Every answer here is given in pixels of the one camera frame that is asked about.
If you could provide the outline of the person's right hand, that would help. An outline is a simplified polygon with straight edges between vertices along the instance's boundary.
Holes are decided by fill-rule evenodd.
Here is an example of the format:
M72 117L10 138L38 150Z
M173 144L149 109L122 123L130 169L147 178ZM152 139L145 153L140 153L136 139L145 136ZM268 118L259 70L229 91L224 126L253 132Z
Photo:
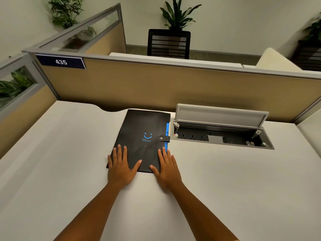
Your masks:
M158 159L160 163L160 177L156 177L158 184L165 192L173 191L183 184L179 169L172 165L171 153L167 150L169 164L163 161L163 148L158 150Z

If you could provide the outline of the person's left hand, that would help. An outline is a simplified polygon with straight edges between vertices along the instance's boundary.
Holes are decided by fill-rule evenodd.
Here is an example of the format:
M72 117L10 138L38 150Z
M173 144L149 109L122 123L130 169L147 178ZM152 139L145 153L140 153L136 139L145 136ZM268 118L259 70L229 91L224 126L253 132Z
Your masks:
M123 163L117 163L117 148L113 148L112 159L113 166L108 168L108 183L107 187L114 191L120 191L125 186L130 184L135 177L135 174L131 174L127 160L127 147L122 148Z

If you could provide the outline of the person's right forearm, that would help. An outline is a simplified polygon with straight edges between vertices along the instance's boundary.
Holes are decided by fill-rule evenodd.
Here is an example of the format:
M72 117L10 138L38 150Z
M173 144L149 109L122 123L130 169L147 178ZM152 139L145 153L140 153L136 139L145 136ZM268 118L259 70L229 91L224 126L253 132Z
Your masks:
M182 182L168 188L196 241L240 241Z

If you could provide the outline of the person's left forearm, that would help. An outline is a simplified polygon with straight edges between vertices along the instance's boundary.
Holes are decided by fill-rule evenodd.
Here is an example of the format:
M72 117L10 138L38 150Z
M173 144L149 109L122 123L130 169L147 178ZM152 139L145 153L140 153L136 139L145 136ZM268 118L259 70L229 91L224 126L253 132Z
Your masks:
M119 183L107 183L54 241L100 241L113 204L123 188Z

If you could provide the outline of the black document folder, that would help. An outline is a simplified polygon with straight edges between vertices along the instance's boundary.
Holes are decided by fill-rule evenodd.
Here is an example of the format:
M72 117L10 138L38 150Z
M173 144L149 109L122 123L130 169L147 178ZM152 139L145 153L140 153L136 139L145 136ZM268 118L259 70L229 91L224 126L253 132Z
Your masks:
M114 147L127 147L130 169L142 160L138 172L152 173L150 165L160 172L158 150L163 147L167 150L170 121L170 113L135 109L127 111Z

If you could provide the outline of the grey socket box lid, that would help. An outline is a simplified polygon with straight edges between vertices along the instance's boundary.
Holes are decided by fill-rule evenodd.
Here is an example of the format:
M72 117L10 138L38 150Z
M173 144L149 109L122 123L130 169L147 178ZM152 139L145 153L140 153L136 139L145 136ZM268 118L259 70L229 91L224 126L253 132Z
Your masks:
M175 122L241 129L260 129L269 112L177 104Z

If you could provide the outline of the long beige cubicle partition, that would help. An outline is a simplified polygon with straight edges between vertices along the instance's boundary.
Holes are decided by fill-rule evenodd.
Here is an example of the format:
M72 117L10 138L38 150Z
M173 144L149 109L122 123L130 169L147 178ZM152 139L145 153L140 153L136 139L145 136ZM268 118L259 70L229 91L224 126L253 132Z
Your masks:
M120 56L30 55L62 101L108 111L174 112L181 103L266 111L269 121L298 122L321 101L317 74ZM35 55L80 57L86 69L44 66Z

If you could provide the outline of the white office desk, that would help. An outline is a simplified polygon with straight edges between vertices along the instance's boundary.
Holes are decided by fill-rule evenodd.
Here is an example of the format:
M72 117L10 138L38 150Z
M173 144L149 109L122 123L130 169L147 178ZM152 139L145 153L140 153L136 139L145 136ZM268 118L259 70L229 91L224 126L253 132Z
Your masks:
M134 55L134 54L126 54L126 53L116 53L116 52L111 52L109 54L109 56L120 56L120 57L130 57L130 58L139 58L139 59L150 59L150 60L153 59L153 60L164 60L164 61L171 61L171 62L186 62L186 63L197 63L197 64L219 65L219 66L243 68L243 65L239 64L239 63L190 60L190 59L179 59L179 58L158 57L158 56L144 56L144 55Z

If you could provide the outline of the beige partition with low glass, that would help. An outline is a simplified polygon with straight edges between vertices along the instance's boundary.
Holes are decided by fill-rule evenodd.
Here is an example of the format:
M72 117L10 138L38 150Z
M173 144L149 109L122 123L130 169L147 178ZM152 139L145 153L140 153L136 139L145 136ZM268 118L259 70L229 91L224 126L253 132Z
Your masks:
M56 101L61 100L40 65L29 53L21 53L0 62L0 78L22 66L26 66L37 83L0 108L0 159Z

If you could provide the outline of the black mesh office chair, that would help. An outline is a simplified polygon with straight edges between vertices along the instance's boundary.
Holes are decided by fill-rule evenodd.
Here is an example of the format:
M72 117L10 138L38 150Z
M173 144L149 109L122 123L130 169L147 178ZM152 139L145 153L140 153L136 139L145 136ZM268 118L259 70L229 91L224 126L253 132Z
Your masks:
M191 33L170 29L149 29L147 56L189 59Z

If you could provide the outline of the beige partition with long glass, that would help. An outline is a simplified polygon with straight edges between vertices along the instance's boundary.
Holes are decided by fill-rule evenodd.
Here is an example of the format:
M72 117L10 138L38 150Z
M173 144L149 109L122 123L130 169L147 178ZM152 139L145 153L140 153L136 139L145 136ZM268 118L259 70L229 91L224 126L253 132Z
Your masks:
M26 48L30 54L107 56L127 53L121 4Z

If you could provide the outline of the green plant behind glass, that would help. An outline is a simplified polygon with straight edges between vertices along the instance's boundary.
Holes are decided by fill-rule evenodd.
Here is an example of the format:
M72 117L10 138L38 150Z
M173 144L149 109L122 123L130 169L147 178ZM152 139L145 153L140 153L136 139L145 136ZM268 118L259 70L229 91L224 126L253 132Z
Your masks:
M0 78L0 108L9 104L37 82L26 66L22 66L3 78Z

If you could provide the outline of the broad-leaf potted plant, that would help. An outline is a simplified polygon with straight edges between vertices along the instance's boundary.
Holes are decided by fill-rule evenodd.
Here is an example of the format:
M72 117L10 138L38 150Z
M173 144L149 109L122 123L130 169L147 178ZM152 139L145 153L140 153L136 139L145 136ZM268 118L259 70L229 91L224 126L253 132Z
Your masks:
M172 5L165 1L165 8L160 7L163 18L166 20L166 26L171 31L182 31L190 22L195 23L195 19L191 18L191 13L202 6L198 4L189 7L185 11L181 9L182 0L172 0Z

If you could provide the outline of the fine-leaf potted plant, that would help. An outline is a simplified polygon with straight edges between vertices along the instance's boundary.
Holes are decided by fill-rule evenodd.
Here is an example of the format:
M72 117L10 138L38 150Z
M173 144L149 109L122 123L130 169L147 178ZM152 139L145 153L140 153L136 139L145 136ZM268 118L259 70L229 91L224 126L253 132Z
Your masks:
M84 0L49 0L48 5L51 11L51 20L54 26L68 29L79 23L77 18L84 11L82 8ZM63 48L80 49L89 42L87 38L93 38L97 35L95 29L91 26L78 32L67 40Z

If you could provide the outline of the potted plant in dark planter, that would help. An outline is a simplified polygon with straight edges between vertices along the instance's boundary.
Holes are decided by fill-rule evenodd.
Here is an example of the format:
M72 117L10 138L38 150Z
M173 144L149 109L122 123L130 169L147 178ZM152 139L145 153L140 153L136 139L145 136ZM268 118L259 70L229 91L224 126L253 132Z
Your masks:
M321 12L302 32L304 36L298 41L290 60L302 70L321 72Z

